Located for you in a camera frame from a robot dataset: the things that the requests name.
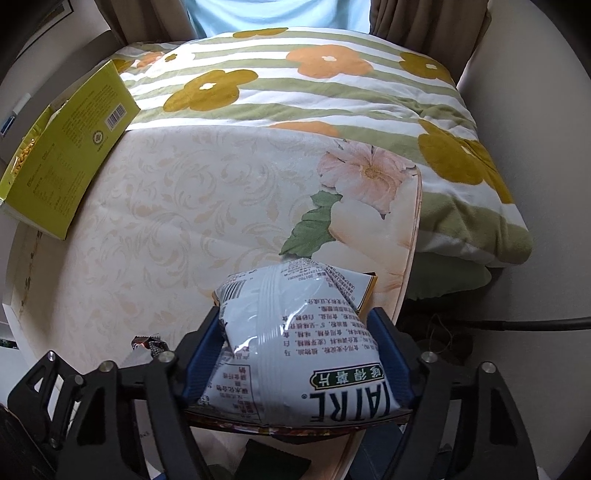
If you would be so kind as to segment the right brown curtain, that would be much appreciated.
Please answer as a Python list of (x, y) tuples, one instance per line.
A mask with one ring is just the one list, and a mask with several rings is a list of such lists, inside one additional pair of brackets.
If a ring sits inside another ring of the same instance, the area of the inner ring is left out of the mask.
[(487, 0), (372, 0), (370, 34), (432, 57), (459, 81), (492, 21)]

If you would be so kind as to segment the left brown curtain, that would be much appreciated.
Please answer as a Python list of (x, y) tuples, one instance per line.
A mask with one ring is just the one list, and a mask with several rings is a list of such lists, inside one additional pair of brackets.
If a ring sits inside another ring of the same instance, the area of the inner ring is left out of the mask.
[(197, 39), (179, 0), (95, 0), (98, 11), (122, 44)]

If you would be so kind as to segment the yellow snack bag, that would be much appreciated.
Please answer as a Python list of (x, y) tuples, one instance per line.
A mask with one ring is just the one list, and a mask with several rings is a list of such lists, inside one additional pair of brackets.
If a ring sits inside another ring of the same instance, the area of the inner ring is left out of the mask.
[(334, 266), (329, 266), (327, 270), (331, 275), (332, 282), (335, 283), (335, 287), (349, 302), (349, 306), (353, 308), (356, 314), (362, 312), (373, 294), (378, 279), (377, 275)]

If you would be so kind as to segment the small blue candy bar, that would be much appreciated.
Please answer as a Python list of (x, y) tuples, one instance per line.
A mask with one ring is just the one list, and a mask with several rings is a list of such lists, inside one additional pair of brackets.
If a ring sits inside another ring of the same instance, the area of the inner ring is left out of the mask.
[(159, 335), (135, 336), (131, 341), (131, 348), (133, 351), (148, 352), (152, 358), (169, 350), (167, 343)]

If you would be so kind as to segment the white lint roller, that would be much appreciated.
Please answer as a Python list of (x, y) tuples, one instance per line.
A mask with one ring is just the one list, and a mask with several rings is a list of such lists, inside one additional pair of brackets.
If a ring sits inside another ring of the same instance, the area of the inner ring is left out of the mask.
[(29, 102), (30, 99), (31, 99), (31, 94), (30, 93), (25, 93), (16, 102), (16, 104), (13, 106), (12, 110), (9, 112), (9, 114), (1, 122), (0, 135), (2, 137), (5, 137), (6, 136), (7, 132), (10, 130), (10, 128), (13, 125), (14, 121), (16, 120), (16, 118), (18, 117), (18, 115), (20, 114), (20, 112), (22, 111), (22, 109), (24, 108), (24, 106)]

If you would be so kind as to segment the grey headboard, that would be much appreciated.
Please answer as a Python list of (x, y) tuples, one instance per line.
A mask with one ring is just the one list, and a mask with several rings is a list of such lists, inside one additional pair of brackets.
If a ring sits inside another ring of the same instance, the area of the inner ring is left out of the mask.
[(114, 34), (107, 30), (67, 57), (37, 89), (1, 137), (1, 170), (6, 168), (22, 138), (46, 106), (70, 85), (81, 80), (97, 65), (120, 48)]

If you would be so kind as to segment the floral striped quilt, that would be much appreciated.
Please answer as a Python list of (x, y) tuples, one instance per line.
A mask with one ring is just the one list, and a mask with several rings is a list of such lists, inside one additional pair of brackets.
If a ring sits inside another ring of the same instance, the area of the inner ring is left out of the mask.
[(521, 265), (533, 238), (435, 59), (369, 34), (279, 27), (136, 42), (112, 61), (134, 126), (231, 125), (322, 134), (413, 161), (423, 180), (416, 298), (478, 289)]

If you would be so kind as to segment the brown curtain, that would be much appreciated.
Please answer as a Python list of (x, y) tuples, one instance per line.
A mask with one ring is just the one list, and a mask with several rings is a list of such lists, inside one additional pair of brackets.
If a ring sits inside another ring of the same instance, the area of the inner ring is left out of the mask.
[(98, 11), (122, 44), (197, 39), (179, 0), (95, 0)]
[(432, 57), (459, 81), (492, 21), (487, 0), (372, 0), (370, 34)]

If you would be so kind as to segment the cream floral mattress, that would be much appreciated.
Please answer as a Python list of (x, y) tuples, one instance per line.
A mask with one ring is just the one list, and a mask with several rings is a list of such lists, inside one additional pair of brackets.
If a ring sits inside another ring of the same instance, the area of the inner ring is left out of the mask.
[[(221, 316), (214, 292), (229, 276), (308, 259), (375, 273), (360, 318), (368, 329), (368, 314), (381, 307), (394, 323), (421, 200), (417, 165), (363, 142), (263, 127), (132, 130), (92, 180), (65, 239), (18, 228), (8, 319), (33, 366), (52, 350), (82, 376), (108, 360), (133, 367), (154, 359), (132, 350), (135, 336), (159, 335), (175, 350), (211, 308)], [(164, 477), (146, 403), (134, 405), (147, 471)], [(366, 428), (394, 418), (253, 427), (216, 421), (195, 405), (187, 417), (209, 470), (236, 471), (255, 440), (310, 459), (304, 479), (345, 478)]]

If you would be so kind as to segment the dark green snack pack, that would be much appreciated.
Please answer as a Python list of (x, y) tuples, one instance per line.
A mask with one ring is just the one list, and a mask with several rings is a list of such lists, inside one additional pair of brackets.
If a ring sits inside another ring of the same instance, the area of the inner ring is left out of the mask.
[(300, 480), (311, 460), (249, 440), (233, 480)]

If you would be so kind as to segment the framed landscape picture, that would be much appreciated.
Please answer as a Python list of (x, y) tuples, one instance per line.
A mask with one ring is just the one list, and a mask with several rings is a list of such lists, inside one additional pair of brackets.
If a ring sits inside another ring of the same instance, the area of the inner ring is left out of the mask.
[(70, 14), (74, 11), (73, 6), (70, 0), (62, 1), (56, 7), (54, 7), (41, 21), (40, 26), (34, 32), (34, 34), (29, 38), (30, 42), (36, 41), (38, 38), (43, 36), (49, 30), (51, 30), (55, 25), (63, 21), (67, 18)]

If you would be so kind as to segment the white green chips bag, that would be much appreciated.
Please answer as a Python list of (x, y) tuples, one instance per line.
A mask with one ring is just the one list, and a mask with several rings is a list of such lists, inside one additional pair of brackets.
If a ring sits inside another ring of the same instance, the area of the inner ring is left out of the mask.
[(376, 340), (328, 267), (298, 259), (233, 274), (215, 290), (225, 341), (198, 413), (238, 426), (315, 429), (401, 410)]

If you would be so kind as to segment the yellow-green cardboard box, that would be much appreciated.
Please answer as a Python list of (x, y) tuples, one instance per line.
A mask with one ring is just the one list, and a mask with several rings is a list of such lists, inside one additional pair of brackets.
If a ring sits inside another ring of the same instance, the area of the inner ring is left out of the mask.
[(59, 240), (104, 160), (139, 113), (112, 60), (52, 101), (1, 179), (1, 209)]

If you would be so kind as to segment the light blue hanging cloth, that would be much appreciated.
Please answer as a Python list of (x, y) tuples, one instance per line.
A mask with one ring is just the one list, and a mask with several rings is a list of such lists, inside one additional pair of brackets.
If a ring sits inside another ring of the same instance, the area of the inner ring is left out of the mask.
[(183, 2), (198, 38), (274, 27), (370, 32), (370, 1), (191, 0)]

